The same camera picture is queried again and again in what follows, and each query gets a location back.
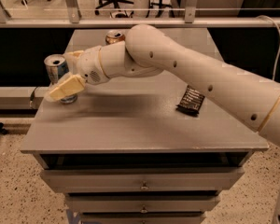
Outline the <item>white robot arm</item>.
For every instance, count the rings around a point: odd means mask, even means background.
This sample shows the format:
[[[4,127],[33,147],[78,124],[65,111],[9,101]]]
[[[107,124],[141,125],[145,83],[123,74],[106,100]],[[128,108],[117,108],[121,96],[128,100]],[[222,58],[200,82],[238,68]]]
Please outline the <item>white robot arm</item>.
[[[188,49],[153,26],[135,25],[121,41],[69,52],[65,59],[77,72],[49,87],[50,102],[79,93],[86,84],[167,71],[280,147],[280,83]]]

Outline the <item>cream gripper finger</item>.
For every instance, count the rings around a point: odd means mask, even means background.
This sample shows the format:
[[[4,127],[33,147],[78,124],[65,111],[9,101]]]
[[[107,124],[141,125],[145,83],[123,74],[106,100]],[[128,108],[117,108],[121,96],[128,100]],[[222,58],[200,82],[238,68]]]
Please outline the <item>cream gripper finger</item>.
[[[69,66],[75,66],[77,64],[77,60],[79,59],[79,56],[83,54],[83,50],[76,50],[76,51],[70,51],[63,54],[64,58],[67,61],[67,64]]]
[[[86,79],[79,74],[66,73],[56,84],[49,87],[44,95],[48,102],[57,102],[65,97],[83,91],[86,86]]]

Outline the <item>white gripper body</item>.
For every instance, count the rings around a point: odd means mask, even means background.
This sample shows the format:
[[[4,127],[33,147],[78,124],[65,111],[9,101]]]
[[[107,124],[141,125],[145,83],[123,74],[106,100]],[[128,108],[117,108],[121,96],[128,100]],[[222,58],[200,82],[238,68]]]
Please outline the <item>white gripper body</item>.
[[[100,63],[101,46],[86,49],[78,56],[77,71],[87,83],[98,85],[109,81]]]

